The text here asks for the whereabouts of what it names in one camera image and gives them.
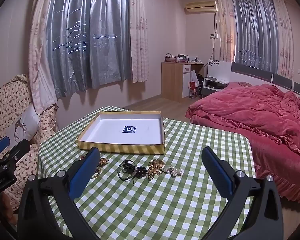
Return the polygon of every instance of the metal screw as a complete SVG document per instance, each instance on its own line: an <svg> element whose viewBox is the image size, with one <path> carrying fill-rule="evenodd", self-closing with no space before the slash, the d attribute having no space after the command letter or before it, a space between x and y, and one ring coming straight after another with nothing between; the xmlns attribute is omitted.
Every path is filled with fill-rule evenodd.
<svg viewBox="0 0 300 240"><path fill-rule="evenodd" d="M34 179L35 179L35 175L30 175L29 177L28 177L28 179L29 179L29 181L33 181Z"/></svg>
<svg viewBox="0 0 300 240"><path fill-rule="evenodd" d="M57 176L58 177L63 177L66 174L65 171L58 171Z"/></svg>
<svg viewBox="0 0 300 240"><path fill-rule="evenodd" d="M239 178L243 178L245 176L245 173L243 171L237 171L236 174Z"/></svg>
<svg viewBox="0 0 300 240"><path fill-rule="evenodd" d="M273 181L273 177L272 177L271 175L268 175L268 176L267 176L267 180L268 180L268 181Z"/></svg>

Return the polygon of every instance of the curtain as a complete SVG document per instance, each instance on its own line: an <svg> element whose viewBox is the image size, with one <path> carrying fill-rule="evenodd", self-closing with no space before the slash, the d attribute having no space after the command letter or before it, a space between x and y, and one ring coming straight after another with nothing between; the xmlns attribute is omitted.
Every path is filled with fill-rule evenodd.
<svg viewBox="0 0 300 240"><path fill-rule="evenodd" d="M46 16L50 0L34 0L29 43L29 82L37 114L57 103L45 49Z"/></svg>
<svg viewBox="0 0 300 240"><path fill-rule="evenodd" d="M218 0L220 20L220 60L233 62L236 25L232 0Z"/></svg>
<svg viewBox="0 0 300 240"><path fill-rule="evenodd" d="M293 78L294 48L291 23L284 0L273 0L279 36L278 74Z"/></svg>
<svg viewBox="0 0 300 240"><path fill-rule="evenodd" d="M57 98L131 76L129 0L51 0L46 48Z"/></svg>
<svg viewBox="0 0 300 240"><path fill-rule="evenodd" d="M145 0L130 0L130 39L133 82L148 80L148 36Z"/></svg>
<svg viewBox="0 0 300 240"><path fill-rule="evenodd" d="M278 27L273 0L233 0L237 23L235 61L277 73Z"/></svg>

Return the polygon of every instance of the pink patterned curtain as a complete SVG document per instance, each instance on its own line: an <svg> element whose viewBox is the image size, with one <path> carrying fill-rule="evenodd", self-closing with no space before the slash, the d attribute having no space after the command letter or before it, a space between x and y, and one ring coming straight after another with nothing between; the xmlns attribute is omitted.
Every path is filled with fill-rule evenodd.
<svg viewBox="0 0 300 240"><path fill-rule="evenodd" d="M29 81L37 114L57 103L56 92L47 61L46 17L50 0L34 0L29 45Z"/></svg>
<svg viewBox="0 0 300 240"><path fill-rule="evenodd" d="M233 62L237 28L232 0L218 0L220 20L220 60Z"/></svg>
<svg viewBox="0 0 300 240"><path fill-rule="evenodd" d="M133 82L148 80L148 28L145 0L130 0L130 36Z"/></svg>
<svg viewBox="0 0 300 240"><path fill-rule="evenodd" d="M293 78L294 49L291 23L284 0L273 0L279 35L278 75Z"/></svg>

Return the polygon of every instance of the silver bangle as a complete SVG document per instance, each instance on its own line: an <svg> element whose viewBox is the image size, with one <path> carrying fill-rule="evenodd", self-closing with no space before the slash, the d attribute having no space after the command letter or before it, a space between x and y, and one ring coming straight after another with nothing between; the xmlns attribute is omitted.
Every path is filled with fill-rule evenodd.
<svg viewBox="0 0 300 240"><path fill-rule="evenodd" d="M121 175L120 175L120 168L121 168L126 162L131 162L131 163L134 165L134 172L133 172L129 177L127 177L127 178L122 178ZM137 170L138 170L138 167L137 167L137 165L134 163L134 161L132 161L132 160L125 160L125 161L123 161L123 162L119 165L119 167L117 168L118 176L119 176L119 178L120 178L121 180L123 180L123 181L130 181L130 180L132 180L132 179L134 178L134 176L137 174Z"/></svg>

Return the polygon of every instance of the red blanket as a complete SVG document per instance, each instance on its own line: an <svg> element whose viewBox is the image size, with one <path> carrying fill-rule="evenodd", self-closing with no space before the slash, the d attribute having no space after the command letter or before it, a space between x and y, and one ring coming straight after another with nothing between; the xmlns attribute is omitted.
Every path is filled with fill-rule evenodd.
<svg viewBox="0 0 300 240"><path fill-rule="evenodd" d="M194 114L267 136L300 154L300 98L291 91L267 84L223 90L192 104L186 117Z"/></svg>

